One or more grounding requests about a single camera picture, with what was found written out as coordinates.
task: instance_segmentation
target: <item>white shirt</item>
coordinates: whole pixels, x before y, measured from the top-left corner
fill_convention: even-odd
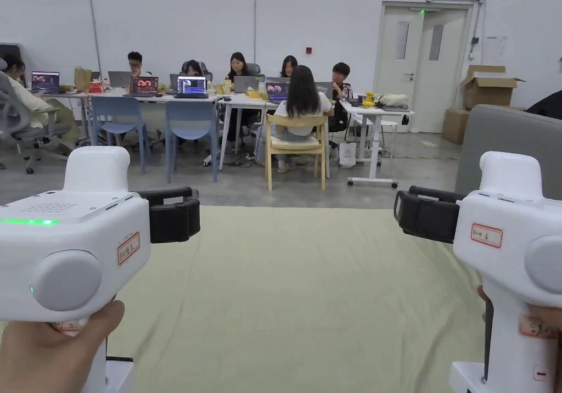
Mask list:
[[[324,93],[319,92],[318,98],[320,100],[320,109],[315,110],[312,113],[299,116],[299,117],[322,116],[322,115],[324,115],[325,112],[329,112],[330,109],[331,109],[331,103],[328,100],[328,97],[326,97],[326,95]],[[288,116],[288,114],[286,113],[286,101],[281,102],[281,104],[277,108],[274,115]],[[312,127],[287,127],[286,130],[288,132],[290,132],[291,134],[294,134],[296,136],[303,136],[304,137],[304,136],[307,136],[311,133]]]

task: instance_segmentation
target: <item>human hand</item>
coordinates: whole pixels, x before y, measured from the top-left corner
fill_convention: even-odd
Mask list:
[[[482,285],[478,285],[476,288],[478,296],[483,300],[487,301],[488,296],[484,293]],[[531,315],[540,319],[546,327],[552,327],[553,329],[562,330],[562,309],[551,308],[546,306],[537,306],[529,304],[529,310]],[[558,345],[558,362],[557,362],[557,379],[555,384],[554,393],[562,393],[562,347]]]
[[[74,338],[47,323],[8,323],[0,345],[2,391],[80,393],[95,353],[124,313],[123,303],[112,301],[92,315]]]

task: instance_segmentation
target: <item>red label sticker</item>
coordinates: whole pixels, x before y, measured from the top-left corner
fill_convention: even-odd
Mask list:
[[[498,228],[473,223],[470,238],[477,243],[489,245],[494,248],[501,248],[504,240],[504,231]]]
[[[141,234],[136,233],[117,248],[117,263],[121,266],[141,247]]]

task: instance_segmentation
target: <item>black shirt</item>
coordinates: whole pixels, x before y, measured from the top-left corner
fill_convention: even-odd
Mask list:
[[[339,88],[342,90],[342,92],[344,91],[345,88],[347,88],[347,98],[348,99],[353,97],[353,92],[351,91],[351,84],[343,83],[339,86]],[[336,122],[339,122],[339,121],[347,122],[347,112],[345,111],[342,104],[339,103],[338,92],[336,90],[333,90],[332,96],[333,96],[332,98],[335,100],[334,118],[335,118]]]

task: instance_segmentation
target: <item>cardboard box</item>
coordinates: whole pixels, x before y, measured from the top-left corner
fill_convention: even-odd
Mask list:
[[[465,87],[464,107],[470,110],[476,105],[510,106],[518,81],[524,80],[507,74],[505,66],[471,65],[460,84]]]
[[[447,109],[443,119],[441,138],[455,144],[462,144],[469,115],[470,113],[467,110]]]

